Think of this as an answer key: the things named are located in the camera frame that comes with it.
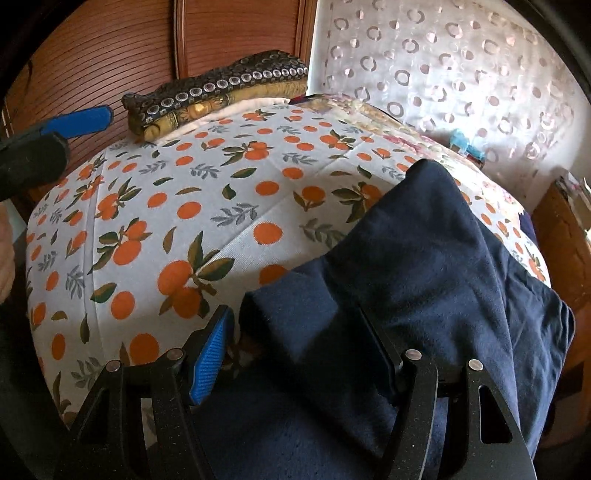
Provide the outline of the person's left hand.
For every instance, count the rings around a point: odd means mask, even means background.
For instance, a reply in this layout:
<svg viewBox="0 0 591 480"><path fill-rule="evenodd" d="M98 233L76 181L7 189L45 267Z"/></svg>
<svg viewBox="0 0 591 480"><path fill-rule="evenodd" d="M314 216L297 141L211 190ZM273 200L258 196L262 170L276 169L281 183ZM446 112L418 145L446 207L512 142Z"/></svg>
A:
<svg viewBox="0 0 591 480"><path fill-rule="evenodd" d="M12 227L8 214L1 210L0 223L0 303L10 295L15 279L15 251L12 241Z"/></svg>

